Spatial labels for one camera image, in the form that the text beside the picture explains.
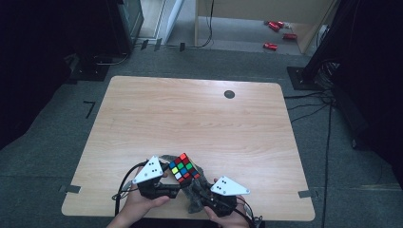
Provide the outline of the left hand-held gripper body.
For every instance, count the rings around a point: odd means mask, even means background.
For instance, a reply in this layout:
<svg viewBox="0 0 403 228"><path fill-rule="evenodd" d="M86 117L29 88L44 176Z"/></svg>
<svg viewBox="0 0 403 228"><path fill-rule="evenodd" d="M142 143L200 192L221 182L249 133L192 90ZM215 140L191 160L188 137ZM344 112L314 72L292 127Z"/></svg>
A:
<svg viewBox="0 0 403 228"><path fill-rule="evenodd" d="M179 194L181 186L161 183L163 170L160 162L162 161L158 157L153 156L134 177L132 183L137 185L141 195L147 199L153 200L162 196L174 199Z"/></svg>

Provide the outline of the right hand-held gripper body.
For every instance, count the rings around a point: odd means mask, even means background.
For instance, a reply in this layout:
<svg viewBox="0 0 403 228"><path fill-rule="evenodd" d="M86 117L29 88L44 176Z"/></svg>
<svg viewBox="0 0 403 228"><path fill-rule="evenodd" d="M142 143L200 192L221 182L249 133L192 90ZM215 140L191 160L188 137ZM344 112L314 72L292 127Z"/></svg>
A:
<svg viewBox="0 0 403 228"><path fill-rule="evenodd" d="M226 176L202 191L202 204L220 218L230 216L238 205L237 196L249 195L250 190Z"/></svg>

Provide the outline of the grey cloth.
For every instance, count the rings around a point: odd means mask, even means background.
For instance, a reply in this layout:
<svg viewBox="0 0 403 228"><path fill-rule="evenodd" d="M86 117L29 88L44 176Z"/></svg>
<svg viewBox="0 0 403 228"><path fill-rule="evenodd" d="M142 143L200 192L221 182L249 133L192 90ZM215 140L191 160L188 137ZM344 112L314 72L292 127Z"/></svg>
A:
<svg viewBox="0 0 403 228"><path fill-rule="evenodd" d="M166 162L168 162L168 163L171 163L175 158L177 158L177 157L175 157L173 155L162 155L161 156L161 159L166 161ZM196 183L197 185L202 185L203 183L206 183L206 179L205 179L205 176L203 174L203 170L197 165L196 165L196 167L199 170L201 176L198 179L186 180L186 181L180 183L180 185L182 186L182 191L184 192L184 194L187 197L187 199L190 201L190 205L188 206L188 209L187 209L187 212L189 214L199 213L202 210L202 200L198 199L194 195L191 187L192 187L192 185L194 183Z"/></svg>

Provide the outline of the multicoloured puzzle cube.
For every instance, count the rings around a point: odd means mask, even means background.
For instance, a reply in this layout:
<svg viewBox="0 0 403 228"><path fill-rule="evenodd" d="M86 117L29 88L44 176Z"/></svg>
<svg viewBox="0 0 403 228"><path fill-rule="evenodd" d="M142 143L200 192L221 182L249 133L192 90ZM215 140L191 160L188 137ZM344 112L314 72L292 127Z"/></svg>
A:
<svg viewBox="0 0 403 228"><path fill-rule="evenodd" d="M182 153L179 157L175 158L168 167L179 183L187 180L198 179L201 176L196 165L185 153Z"/></svg>

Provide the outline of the person's right hand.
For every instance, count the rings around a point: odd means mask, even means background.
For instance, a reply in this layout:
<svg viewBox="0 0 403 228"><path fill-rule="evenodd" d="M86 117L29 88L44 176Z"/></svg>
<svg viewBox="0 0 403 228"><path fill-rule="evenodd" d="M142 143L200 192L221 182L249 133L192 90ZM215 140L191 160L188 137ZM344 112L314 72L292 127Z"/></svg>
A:
<svg viewBox="0 0 403 228"><path fill-rule="evenodd" d="M238 212L233 212L230 216L220 218L208 206L205 206L203 210L211 221L216 222L218 224L219 228L250 228L249 223L245 219L246 211L244 209L243 200L244 200L243 196L237 197Z"/></svg>

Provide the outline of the person's left hand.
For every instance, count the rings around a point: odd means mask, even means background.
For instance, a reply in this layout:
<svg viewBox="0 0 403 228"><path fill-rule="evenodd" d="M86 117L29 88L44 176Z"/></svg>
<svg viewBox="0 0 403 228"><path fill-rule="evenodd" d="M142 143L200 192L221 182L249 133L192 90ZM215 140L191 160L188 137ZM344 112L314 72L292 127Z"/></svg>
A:
<svg viewBox="0 0 403 228"><path fill-rule="evenodd" d="M151 209L160 207L170 201L168 196L158 197L156 199L147 199L143 197L137 189L137 185L132 183L130 192L127 195L125 205L119 215L131 223L143 218Z"/></svg>

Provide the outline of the grey tape piece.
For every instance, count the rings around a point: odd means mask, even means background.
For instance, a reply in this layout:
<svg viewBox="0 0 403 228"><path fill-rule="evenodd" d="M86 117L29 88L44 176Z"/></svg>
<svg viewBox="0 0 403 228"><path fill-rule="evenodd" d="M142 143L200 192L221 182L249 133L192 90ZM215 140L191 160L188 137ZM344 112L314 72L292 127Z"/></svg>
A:
<svg viewBox="0 0 403 228"><path fill-rule="evenodd" d="M74 193L79 194L81 191L81 187L77 185L61 185L59 188L61 193Z"/></svg>
<svg viewBox="0 0 403 228"><path fill-rule="evenodd" d="M315 199L318 197L318 193L316 190L304 190L304 191L298 191L297 193L301 199L305 198Z"/></svg>

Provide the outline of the dark cabinet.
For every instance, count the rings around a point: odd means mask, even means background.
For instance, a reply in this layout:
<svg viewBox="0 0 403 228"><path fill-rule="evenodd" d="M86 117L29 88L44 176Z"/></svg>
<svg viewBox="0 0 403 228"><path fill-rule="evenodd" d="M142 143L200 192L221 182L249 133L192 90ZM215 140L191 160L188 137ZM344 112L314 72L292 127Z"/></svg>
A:
<svg viewBox="0 0 403 228"><path fill-rule="evenodd" d="M106 0L117 51L129 54L144 22L141 0Z"/></svg>

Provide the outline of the white panel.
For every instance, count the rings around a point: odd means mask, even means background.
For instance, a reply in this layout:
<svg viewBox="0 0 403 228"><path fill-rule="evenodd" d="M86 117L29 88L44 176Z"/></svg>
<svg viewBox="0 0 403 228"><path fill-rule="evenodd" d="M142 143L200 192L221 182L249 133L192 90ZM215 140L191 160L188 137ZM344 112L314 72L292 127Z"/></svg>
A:
<svg viewBox="0 0 403 228"><path fill-rule="evenodd" d="M169 17L167 19L165 36L163 38L163 42L166 44L170 38L173 28L177 22L179 14L182 10L182 5L184 0L175 0L172 10L169 13Z"/></svg>

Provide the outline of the black stand pole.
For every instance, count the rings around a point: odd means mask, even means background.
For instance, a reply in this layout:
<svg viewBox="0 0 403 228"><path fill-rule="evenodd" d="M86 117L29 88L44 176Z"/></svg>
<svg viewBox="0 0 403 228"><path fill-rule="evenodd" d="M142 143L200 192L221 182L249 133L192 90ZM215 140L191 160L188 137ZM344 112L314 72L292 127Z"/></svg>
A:
<svg viewBox="0 0 403 228"><path fill-rule="evenodd" d="M351 44L356 9L360 0L341 0L330 29L308 65L302 70L304 82L313 81L319 68L328 62L340 62Z"/></svg>

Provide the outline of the light wooden partition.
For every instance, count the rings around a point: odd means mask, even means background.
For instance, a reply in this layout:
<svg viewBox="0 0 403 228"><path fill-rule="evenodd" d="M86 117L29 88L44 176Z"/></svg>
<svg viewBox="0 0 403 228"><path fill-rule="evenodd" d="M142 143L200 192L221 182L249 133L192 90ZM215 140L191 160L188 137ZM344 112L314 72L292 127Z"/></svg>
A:
<svg viewBox="0 0 403 228"><path fill-rule="evenodd" d="M280 21L291 24L297 45L305 53L320 27L331 18L337 0L196 0L195 39L198 39L198 17Z"/></svg>

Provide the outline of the black floor base plate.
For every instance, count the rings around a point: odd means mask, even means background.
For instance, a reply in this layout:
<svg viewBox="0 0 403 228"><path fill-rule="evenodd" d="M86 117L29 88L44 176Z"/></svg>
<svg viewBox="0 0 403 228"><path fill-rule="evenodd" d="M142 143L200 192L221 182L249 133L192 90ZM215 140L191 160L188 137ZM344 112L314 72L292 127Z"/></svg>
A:
<svg viewBox="0 0 403 228"><path fill-rule="evenodd" d="M93 57L77 56L73 62L73 69L69 80L103 82L109 70L109 64L98 63Z"/></svg>

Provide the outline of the black stand base plate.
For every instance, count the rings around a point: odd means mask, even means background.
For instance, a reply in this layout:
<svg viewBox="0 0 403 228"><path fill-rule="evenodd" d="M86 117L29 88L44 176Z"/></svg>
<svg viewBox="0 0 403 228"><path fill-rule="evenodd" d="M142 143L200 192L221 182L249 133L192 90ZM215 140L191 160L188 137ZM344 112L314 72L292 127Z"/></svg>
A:
<svg viewBox="0 0 403 228"><path fill-rule="evenodd" d="M315 77L310 75L304 67L288 66L287 72L294 90L321 90Z"/></svg>

